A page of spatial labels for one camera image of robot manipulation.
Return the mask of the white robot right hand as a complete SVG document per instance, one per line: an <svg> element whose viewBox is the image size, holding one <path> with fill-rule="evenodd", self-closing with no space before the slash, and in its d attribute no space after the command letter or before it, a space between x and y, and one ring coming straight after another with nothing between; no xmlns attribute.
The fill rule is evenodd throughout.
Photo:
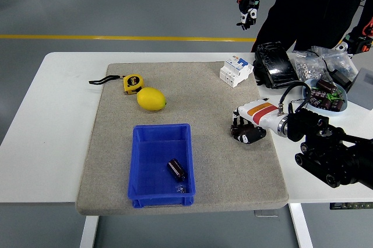
<svg viewBox="0 0 373 248"><path fill-rule="evenodd" d="M244 144L252 144L266 136L267 130L286 136L287 114L265 99L244 104L233 111L231 135Z"/></svg>

